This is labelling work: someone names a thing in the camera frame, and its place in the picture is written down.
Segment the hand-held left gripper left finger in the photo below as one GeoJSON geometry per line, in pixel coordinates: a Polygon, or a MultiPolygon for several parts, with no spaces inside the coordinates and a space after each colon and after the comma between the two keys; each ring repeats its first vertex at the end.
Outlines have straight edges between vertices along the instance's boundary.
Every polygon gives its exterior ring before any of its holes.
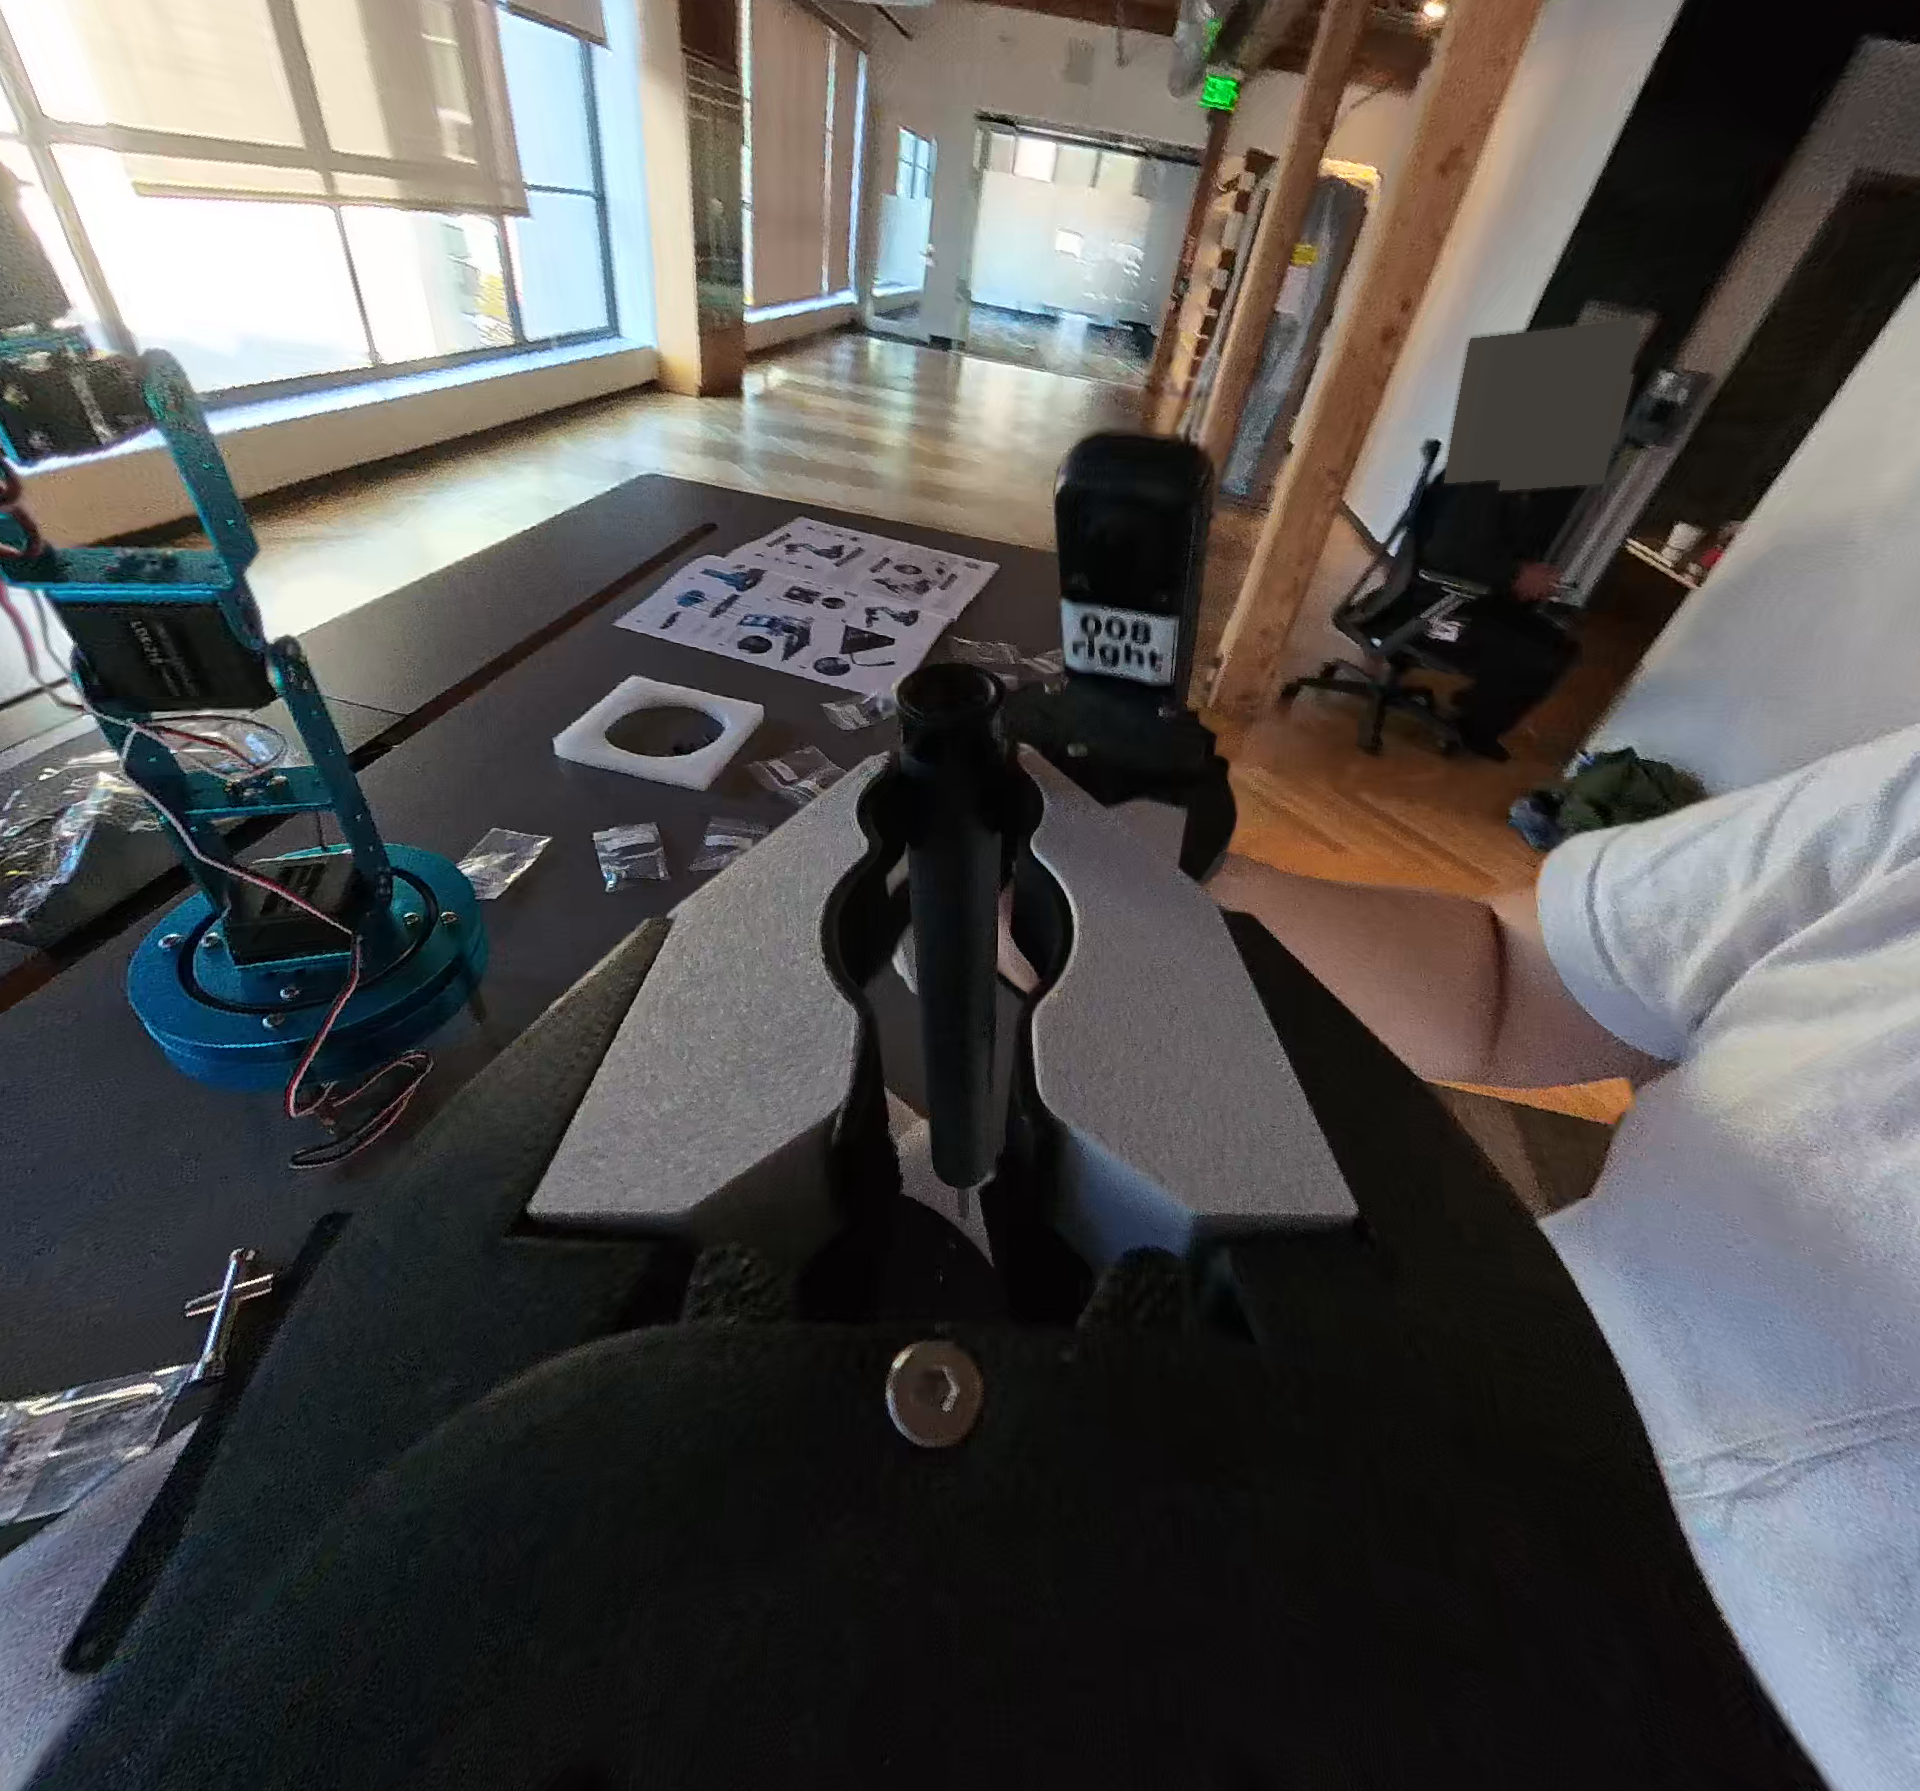
{"type": "Polygon", "coordinates": [[[872,863],[861,759],[685,897],[529,1225],[811,1261],[900,1193],[872,1011],[829,918],[872,863]]]}

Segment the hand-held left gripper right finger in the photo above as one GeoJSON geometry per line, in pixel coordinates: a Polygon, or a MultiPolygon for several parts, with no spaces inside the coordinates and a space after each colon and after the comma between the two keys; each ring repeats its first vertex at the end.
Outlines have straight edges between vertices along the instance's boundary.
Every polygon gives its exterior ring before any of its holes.
{"type": "Polygon", "coordinates": [[[1040,749],[1029,849],[1066,904],[1031,1014],[1051,1122],[1048,1216],[1092,1267],[1238,1238],[1352,1228],[1357,1199],[1225,913],[1179,867],[1174,809],[1113,811],[1040,749]]]}

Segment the black screwdriver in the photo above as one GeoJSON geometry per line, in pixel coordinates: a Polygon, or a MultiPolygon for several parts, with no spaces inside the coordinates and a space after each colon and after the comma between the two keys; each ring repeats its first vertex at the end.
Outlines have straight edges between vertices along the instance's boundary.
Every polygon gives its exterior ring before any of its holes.
{"type": "Polygon", "coordinates": [[[932,1172],[961,1199],[995,1164],[995,918],[1003,859],[1003,689],[971,664],[900,685],[909,920],[932,1172]]]}

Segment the person's right forearm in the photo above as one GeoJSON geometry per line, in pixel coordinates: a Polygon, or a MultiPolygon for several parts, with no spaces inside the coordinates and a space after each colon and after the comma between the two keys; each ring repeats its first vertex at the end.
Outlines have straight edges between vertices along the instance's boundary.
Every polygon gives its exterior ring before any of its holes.
{"type": "Polygon", "coordinates": [[[1423,1080],[1541,1089],[1667,1072],[1563,983],[1534,891],[1476,899],[1338,884],[1233,853],[1210,894],[1253,914],[1423,1080]]]}

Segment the black office chair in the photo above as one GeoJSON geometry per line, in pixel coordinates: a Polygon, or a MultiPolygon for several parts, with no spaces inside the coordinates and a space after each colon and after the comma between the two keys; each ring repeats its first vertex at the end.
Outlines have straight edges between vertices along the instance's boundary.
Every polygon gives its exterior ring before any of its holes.
{"type": "Polygon", "coordinates": [[[1412,483],[1379,557],[1360,574],[1330,624],[1360,650],[1362,661],[1329,661],[1310,675],[1292,675],[1281,689],[1281,703],[1301,697],[1341,697],[1365,707],[1357,748],[1379,758],[1390,717],[1423,723],[1442,758],[1466,749],[1454,711],[1436,689],[1412,684],[1412,673],[1454,673],[1459,636],[1436,628],[1456,624],[1459,612],[1489,600],[1493,588],[1427,563],[1433,516],[1427,497],[1442,459],[1440,439],[1423,441],[1423,467],[1412,483]]]}

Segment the white foam block with hole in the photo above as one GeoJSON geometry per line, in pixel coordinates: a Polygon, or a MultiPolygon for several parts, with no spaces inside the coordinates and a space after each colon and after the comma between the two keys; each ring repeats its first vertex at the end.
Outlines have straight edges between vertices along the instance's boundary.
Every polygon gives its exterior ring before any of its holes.
{"type": "Polygon", "coordinates": [[[551,748],[576,768],[709,791],[761,721],[758,701],[628,675],[567,723],[551,748]]]}

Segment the printed instruction manual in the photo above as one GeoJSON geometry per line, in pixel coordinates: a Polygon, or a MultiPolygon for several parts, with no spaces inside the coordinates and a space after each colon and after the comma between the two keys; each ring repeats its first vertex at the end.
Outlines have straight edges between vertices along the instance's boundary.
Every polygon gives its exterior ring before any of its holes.
{"type": "Polygon", "coordinates": [[[811,516],[675,570],[621,631],[852,697],[892,694],[998,567],[811,516]]]}

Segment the green bag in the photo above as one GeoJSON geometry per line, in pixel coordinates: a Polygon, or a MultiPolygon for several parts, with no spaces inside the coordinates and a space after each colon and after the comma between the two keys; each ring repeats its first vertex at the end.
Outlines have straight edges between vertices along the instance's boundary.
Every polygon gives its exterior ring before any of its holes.
{"type": "Polygon", "coordinates": [[[1686,769],[1614,748],[1575,759],[1565,783],[1518,796],[1506,824],[1534,850],[1555,850],[1575,837],[1667,817],[1706,798],[1686,769]]]}

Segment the small metal part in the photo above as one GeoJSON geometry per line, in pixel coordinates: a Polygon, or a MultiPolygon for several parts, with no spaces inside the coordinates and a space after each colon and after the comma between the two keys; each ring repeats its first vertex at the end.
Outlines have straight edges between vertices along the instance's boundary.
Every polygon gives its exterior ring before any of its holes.
{"type": "Polygon", "coordinates": [[[229,1251],[219,1287],[182,1307],[191,1322],[207,1323],[200,1352],[182,1380],[186,1387],[214,1385],[226,1375],[242,1313],[271,1298],[274,1286],[276,1275],[259,1267],[256,1251],[229,1251]]]}

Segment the person's white shirt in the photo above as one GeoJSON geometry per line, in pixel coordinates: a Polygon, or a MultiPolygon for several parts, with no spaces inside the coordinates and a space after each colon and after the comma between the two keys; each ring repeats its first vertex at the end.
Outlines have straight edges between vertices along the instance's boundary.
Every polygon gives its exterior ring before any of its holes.
{"type": "Polygon", "coordinates": [[[1828,1787],[1918,1782],[1918,732],[1577,837],[1551,969],[1667,1061],[1549,1239],[1828,1787]]]}

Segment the clear plastic film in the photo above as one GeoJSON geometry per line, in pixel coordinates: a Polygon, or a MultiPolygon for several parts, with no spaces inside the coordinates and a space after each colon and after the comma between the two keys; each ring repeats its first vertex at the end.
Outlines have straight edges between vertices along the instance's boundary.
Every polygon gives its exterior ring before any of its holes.
{"type": "Polygon", "coordinates": [[[127,779],[109,749],[31,759],[6,772],[2,806],[2,937],[53,946],[127,891],[114,877],[125,862],[170,857],[162,820],[127,779]]]}

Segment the white foam sheet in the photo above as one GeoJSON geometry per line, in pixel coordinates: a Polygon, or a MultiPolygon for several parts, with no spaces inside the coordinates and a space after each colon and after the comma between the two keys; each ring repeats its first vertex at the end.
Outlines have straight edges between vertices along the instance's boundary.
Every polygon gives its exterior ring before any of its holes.
{"type": "Polygon", "coordinates": [[[198,1428],[135,1458],[2,1558],[2,1789],[29,1787],[91,1698],[63,1653],[198,1428]]]}

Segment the wooden support post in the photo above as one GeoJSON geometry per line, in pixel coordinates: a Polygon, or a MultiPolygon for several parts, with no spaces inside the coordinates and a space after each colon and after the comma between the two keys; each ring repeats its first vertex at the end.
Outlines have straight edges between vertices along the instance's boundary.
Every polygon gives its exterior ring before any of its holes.
{"type": "Polygon", "coordinates": [[[1281,685],[1329,530],[1357,472],[1442,246],[1544,0],[1454,0],[1418,93],[1401,167],[1368,233],[1341,331],[1320,363],[1291,457],[1221,636],[1210,707],[1255,718],[1281,685]]]}
{"type": "Polygon", "coordinates": [[[1225,29],[1227,69],[1255,77],[1286,35],[1314,19],[1309,63],[1276,156],[1239,158],[1229,173],[1238,109],[1207,113],[1202,176],[1177,259],[1163,344],[1144,391],[1144,419],[1197,441],[1217,464],[1233,455],[1375,3],[1258,0],[1225,29]]]}

